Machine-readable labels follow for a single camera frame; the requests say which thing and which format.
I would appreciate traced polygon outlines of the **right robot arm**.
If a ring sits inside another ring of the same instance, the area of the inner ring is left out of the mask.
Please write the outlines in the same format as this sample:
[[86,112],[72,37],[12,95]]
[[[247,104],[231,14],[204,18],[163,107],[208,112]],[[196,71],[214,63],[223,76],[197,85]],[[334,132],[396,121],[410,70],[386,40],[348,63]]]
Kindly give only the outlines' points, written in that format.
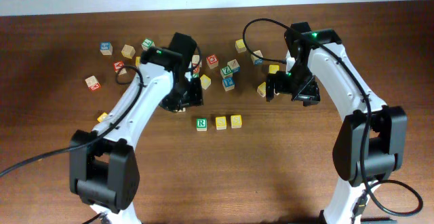
[[407,115],[390,107],[363,80],[332,29],[311,30],[307,22],[286,27],[286,69],[267,76],[265,96],[288,94],[304,106],[320,101],[322,84],[342,120],[332,159],[338,182],[320,223],[361,223],[369,202],[390,215],[399,215],[378,201],[374,192],[403,163]]

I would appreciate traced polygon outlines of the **yellow S block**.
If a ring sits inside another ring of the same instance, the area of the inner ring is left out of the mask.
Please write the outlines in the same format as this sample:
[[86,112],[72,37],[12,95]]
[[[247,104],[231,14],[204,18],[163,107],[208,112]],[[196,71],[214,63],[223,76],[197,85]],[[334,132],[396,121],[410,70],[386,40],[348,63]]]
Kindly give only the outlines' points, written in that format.
[[241,115],[232,115],[231,116],[231,127],[232,128],[241,128],[242,127]]
[[227,129],[227,122],[225,116],[216,117],[216,129],[217,130],[226,130]]

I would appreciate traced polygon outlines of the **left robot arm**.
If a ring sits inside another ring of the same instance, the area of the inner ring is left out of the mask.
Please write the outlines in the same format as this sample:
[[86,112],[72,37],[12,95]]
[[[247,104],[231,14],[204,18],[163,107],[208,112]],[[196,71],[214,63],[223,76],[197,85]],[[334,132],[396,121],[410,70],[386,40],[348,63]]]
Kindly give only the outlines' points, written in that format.
[[140,174],[135,149],[157,107],[177,113],[203,104],[189,35],[175,33],[168,47],[151,47],[113,110],[91,132],[76,131],[69,153],[69,187],[103,223],[139,223],[133,204]]

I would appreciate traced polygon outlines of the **green R block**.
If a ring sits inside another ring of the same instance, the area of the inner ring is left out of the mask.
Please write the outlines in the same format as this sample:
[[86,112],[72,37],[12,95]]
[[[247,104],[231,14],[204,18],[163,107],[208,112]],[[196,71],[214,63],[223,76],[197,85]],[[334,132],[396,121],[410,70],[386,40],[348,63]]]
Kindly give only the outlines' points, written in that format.
[[198,132],[204,132],[208,130],[208,120],[206,118],[196,119],[196,129]]

